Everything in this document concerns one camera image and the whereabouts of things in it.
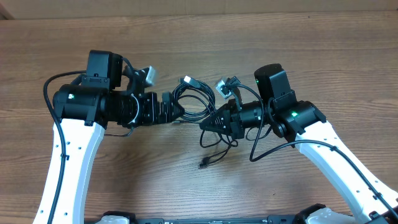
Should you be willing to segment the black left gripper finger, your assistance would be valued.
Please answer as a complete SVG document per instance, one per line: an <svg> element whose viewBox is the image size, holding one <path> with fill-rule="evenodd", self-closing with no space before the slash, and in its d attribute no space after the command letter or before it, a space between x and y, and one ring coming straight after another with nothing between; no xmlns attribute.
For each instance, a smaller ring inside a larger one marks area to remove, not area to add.
<svg viewBox="0 0 398 224"><path fill-rule="evenodd" d="M178 103L171 92L165 92L162 94L161 112L167 114L184 114L185 109Z"/></svg>
<svg viewBox="0 0 398 224"><path fill-rule="evenodd" d="M173 123L179 117L184 115L184 111L166 111L165 112L165 123Z"/></svg>

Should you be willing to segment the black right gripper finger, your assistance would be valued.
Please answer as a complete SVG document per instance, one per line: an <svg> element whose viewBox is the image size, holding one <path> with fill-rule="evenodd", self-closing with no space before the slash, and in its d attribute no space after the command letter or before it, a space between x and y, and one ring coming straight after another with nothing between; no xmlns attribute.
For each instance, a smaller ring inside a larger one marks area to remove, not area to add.
<svg viewBox="0 0 398 224"><path fill-rule="evenodd" d="M229 119L230 111L226 108L219 108L215 113L205 118L200 126L227 126Z"/></svg>
<svg viewBox="0 0 398 224"><path fill-rule="evenodd" d="M204 130L204 131L211 131L214 133L224 134L227 136L231 135L231 130L226 124L200 123L199 127L201 130Z"/></svg>

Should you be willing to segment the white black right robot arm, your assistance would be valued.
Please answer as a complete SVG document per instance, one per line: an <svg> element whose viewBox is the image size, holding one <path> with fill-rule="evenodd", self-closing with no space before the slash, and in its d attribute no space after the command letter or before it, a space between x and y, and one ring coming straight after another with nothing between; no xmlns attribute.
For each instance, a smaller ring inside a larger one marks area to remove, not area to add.
<svg viewBox="0 0 398 224"><path fill-rule="evenodd" d="M247 128L270 131L286 143L259 156L256 162L273 152L292 146L312 161L348 204L351 215L336 213L316 203L292 219L292 223L397 223L397 192L380 181L348 149L326 116L311 102L299 101L291 89L287 74L279 63L254 72L258 91L251 103L243 103L236 78L221 79L219 93L228 100L200 123L200 129L242 139Z"/></svg>

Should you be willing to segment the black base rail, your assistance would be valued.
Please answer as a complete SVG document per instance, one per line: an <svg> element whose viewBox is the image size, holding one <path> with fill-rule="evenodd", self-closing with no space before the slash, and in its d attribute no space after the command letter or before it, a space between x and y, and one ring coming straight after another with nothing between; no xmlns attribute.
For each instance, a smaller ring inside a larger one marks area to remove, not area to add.
<svg viewBox="0 0 398 224"><path fill-rule="evenodd" d="M95 224L299 224L305 223L300 215L269 215L260 218L194 218L174 219L137 218L133 213L108 211Z"/></svg>

